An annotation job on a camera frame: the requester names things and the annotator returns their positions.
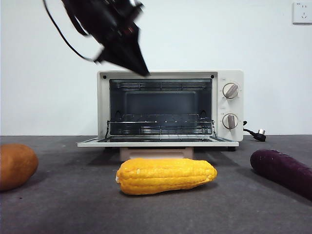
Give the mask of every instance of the beige stand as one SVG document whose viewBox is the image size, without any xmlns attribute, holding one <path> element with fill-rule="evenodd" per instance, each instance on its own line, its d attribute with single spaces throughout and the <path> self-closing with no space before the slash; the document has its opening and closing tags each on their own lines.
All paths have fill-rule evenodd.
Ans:
<svg viewBox="0 0 312 234">
<path fill-rule="evenodd" d="M 140 149 L 140 148 L 120 148 L 120 161 L 127 161 L 132 158 L 190 158 L 194 157 L 193 147 L 178 149 Z"/>
</svg>

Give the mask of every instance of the yellow corn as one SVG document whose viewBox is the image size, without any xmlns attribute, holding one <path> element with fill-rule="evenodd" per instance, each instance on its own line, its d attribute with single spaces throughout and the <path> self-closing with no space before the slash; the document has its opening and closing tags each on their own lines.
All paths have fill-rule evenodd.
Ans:
<svg viewBox="0 0 312 234">
<path fill-rule="evenodd" d="M 192 189 L 214 180 L 216 175 L 216 169 L 203 160 L 136 158 L 122 163 L 116 182 L 125 194 L 143 195 Z"/>
</svg>

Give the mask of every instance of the purple sweet potato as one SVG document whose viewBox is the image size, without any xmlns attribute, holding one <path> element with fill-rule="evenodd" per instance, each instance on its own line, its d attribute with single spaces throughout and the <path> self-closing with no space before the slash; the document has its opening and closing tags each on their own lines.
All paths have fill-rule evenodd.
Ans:
<svg viewBox="0 0 312 234">
<path fill-rule="evenodd" d="M 250 163 L 261 176 L 312 200 L 312 169 L 307 165 L 276 150 L 258 150 Z"/>
</svg>

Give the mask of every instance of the gray surface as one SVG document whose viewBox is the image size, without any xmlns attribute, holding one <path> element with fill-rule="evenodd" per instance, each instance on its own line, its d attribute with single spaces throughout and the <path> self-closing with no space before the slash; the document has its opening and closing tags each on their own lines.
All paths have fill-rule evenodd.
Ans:
<svg viewBox="0 0 312 234">
<path fill-rule="evenodd" d="M 2 137 L 32 147 L 39 168 L 1 194 L 3 234 L 312 233 L 312 202 L 256 175 L 250 155 L 277 149 L 312 166 L 312 136 L 245 137 L 236 152 L 196 149 L 217 179 L 189 191 L 127 196 L 115 184 L 117 151 L 77 148 L 86 136 Z"/>
</svg>

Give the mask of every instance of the power cord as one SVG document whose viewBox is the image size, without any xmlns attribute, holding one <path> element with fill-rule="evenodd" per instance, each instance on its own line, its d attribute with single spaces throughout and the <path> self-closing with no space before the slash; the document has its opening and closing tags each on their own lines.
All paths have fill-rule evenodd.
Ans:
<svg viewBox="0 0 312 234">
<path fill-rule="evenodd" d="M 254 139 L 262 141 L 262 142 L 265 142 L 265 139 L 267 138 L 264 135 L 265 134 L 265 130 L 263 130 L 263 129 L 259 129 L 258 133 L 254 133 L 253 131 L 250 131 L 250 130 L 245 129 L 245 128 L 244 128 L 244 131 L 250 133 L 254 137 Z"/>
<path fill-rule="evenodd" d="M 74 51 L 79 57 L 81 57 L 82 59 L 85 59 L 89 62 L 94 62 L 94 59 L 92 58 L 87 58 L 83 55 L 81 55 L 77 50 L 74 49 L 73 46 L 71 46 L 71 44 L 68 42 L 68 40 L 65 38 L 65 36 L 63 35 L 63 33 L 61 32 L 60 28 L 58 27 L 57 23 L 54 21 L 49 9 L 48 9 L 48 6 L 47 6 L 47 3 L 46 3 L 46 0 L 43 0 L 43 4 L 44 4 L 44 8 L 46 10 L 46 12 L 48 13 L 48 16 L 50 17 L 50 20 L 52 21 L 52 23 L 54 24 L 54 26 L 56 27 L 58 33 L 60 34 L 60 36 L 62 37 L 62 39 L 64 40 L 64 42 L 68 45 L 69 48 L 72 49 L 72 51 Z"/>
</svg>

